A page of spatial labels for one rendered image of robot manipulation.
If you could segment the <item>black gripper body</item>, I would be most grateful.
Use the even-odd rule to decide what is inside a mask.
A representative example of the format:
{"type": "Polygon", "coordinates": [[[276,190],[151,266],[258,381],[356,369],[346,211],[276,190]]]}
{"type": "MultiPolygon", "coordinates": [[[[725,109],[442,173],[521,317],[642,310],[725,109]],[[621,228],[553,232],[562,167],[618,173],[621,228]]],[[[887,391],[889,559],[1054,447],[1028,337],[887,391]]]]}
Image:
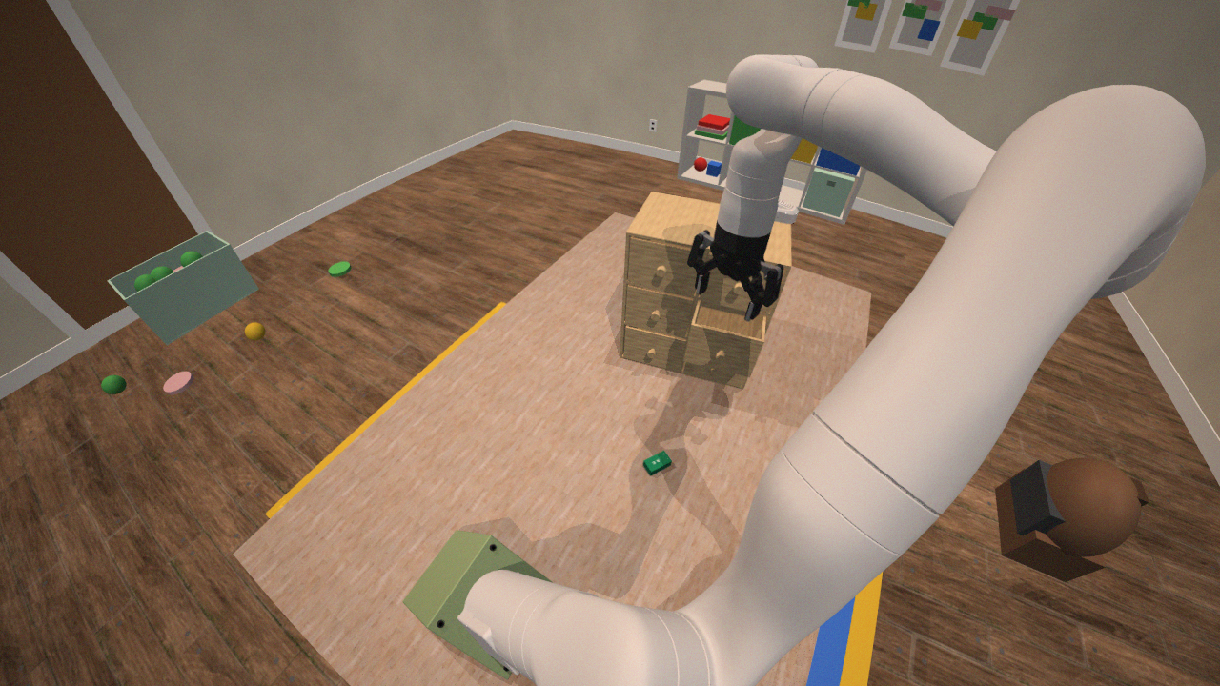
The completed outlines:
{"type": "Polygon", "coordinates": [[[719,266],[720,273],[730,276],[730,278],[737,282],[741,281],[733,270],[736,262],[743,262],[748,278],[759,272],[762,269],[760,261],[765,262],[765,251],[770,234],[771,232],[765,237],[741,237],[727,229],[721,229],[721,226],[716,223],[710,251],[712,251],[714,259],[719,258],[721,253],[726,253],[727,256],[727,261],[719,266]]]}

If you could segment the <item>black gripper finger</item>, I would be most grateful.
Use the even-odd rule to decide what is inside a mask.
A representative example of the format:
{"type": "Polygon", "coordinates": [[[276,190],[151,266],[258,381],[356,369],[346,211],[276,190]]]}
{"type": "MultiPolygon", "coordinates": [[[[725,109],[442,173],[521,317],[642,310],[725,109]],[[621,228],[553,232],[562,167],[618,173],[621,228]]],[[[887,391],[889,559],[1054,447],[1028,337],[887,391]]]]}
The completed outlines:
{"type": "Polygon", "coordinates": [[[726,253],[721,253],[719,258],[711,259],[712,261],[704,264],[704,260],[702,260],[702,258],[704,258],[705,249],[708,247],[711,247],[712,240],[714,238],[710,237],[710,231],[708,229],[704,229],[704,232],[697,234],[693,240],[693,247],[691,248],[691,254],[687,261],[689,269],[695,269],[697,273],[695,293],[698,293],[698,295],[702,295],[702,293],[708,291],[708,281],[710,271],[712,269],[719,269],[720,264],[727,261],[726,253]],[[704,251],[702,249],[704,249],[704,251]]]}
{"type": "Polygon", "coordinates": [[[748,312],[745,312],[745,319],[744,319],[748,322],[755,319],[756,315],[759,315],[760,308],[762,308],[762,305],[765,305],[765,308],[771,308],[773,301],[780,299],[780,287],[782,283],[782,272],[783,272],[782,264],[777,264],[776,266],[773,266],[767,262],[760,261],[760,265],[762,265],[762,269],[760,269],[760,271],[765,273],[765,280],[766,280],[765,288],[762,287],[762,277],[760,276],[760,271],[758,273],[754,273],[754,276],[752,276],[752,282],[750,282],[750,280],[748,278],[748,273],[745,273],[745,269],[743,267],[743,262],[736,262],[733,266],[734,273],[743,284],[743,289],[748,292],[748,295],[752,299],[752,301],[749,301],[748,312]]]}

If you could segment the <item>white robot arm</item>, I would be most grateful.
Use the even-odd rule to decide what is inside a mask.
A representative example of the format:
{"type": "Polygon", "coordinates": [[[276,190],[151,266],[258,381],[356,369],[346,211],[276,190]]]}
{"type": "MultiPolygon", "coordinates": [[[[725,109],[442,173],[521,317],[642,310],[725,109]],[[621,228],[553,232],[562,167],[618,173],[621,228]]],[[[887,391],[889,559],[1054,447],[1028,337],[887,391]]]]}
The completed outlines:
{"type": "Polygon", "coordinates": [[[721,229],[795,222],[780,192],[803,138],[953,229],[769,463],[704,594],[658,612],[508,570],[477,580],[458,621],[537,686],[756,686],[963,493],[1068,323],[1158,269],[1207,172],[1190,110],[1138,84],[1064,96],[997,151],[911,92],[806,56],[743,59],[726,96],[760,131],[731,153],[721,229]]]}

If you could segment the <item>green nine-volt battery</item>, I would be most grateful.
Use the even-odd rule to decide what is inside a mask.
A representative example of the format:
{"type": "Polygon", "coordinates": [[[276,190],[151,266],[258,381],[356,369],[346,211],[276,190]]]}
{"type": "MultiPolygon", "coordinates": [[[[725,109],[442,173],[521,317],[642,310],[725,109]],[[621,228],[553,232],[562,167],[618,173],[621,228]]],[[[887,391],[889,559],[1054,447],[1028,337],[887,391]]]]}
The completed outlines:
{"type": "Polygon", "coordinates": [[[653,457],[647,457],[647,459],[643,461],[643,466],[645,468],[647,474],[650,474],[651,476],[651,474],[661,472],[662,469],[671,466],[671,463],[672,460],[670,459],[670,457],[666,454],[665,450],[662,450],[653,457]]]}

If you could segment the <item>light wooden chest of drawers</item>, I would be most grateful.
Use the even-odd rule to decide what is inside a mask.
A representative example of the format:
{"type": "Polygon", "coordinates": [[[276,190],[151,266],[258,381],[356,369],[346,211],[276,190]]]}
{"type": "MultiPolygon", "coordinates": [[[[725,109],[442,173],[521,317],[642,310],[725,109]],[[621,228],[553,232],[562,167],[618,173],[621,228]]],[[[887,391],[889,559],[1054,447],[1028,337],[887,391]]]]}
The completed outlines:
{"type": "MultiPolygon", "coordinates": [[[[623,341],[626,341],[626,325],[637,327],[637,330],[645,330],[645,327],[626,323],[626,298],[627,298],[627,286],[634,284],[638,287],[644,287],[647,291],[658,291],[658,288],[649,287],[645,284],[637,284],[628,282],[628,266],[630,266],[630,238],[639,237],[649,240],[660,240],[673,247],[693,247],[694,237],[704,231],[710,231],[710,236],[714,237],[714,231],[716,229],[716,223],[719,223],[719,203],[702,201],[692,198],[682,198],[671,194],[665,194],[665,192],[650,192],[647,201],[644,201],[643,208],[634,217],[634,221],[630,225],[630,229],[626,232],[626,259],[623,259],[623,295],[622,295],[622,312],[621,312],[621,348],[620,356],[623,356],[623,341]]],[[[765,262],[776,266],[782,264],[784,267],[784,273],[782,276],[782,283],[780,287],[780,295],[782,294],[784,282],[791,271],[791,223],[773,222],[773,229],[769,237],[767,249],[765,251],[765,262]]],[[[723,304],[721,301],[712,301],[704,298],[699,298],[695,293],[694,295],[687,295],[683,293],[675,293],[670,291],[660,291],[664,293],[672,293],[675,295],[684,295],[684,298],[695,299],[692,319],[695,312],[698,300],[709,301],[721,305],[721,308],[733,308],[733,305],[723,304]]],[[[780,299],[773,301],[770,312],[759,312],[759,315],[766,315],[765,333],[769,330],[769,323],[773,316],[773,311],[780,304],[780,299]]],[[[734,308],[738,310],[748,310],[745,308],[734,308]]],[[[653,332],[660,332],[665,334],[672,334],[672,337],[680,337],[684,341],[684,352],[687,352],[688,334],[691,331],[687,330],[687,337],[681,337],[680,334],[673,334],[669,332],[662,332],[658,330],[649,330],[653,332]]],[[[676,374],[683,374],[684,364],[684,352],[682,355],[682,364],[680,371],[676,374]]],[[[691,376],[691,374],[687,374],[691,376]]]]}

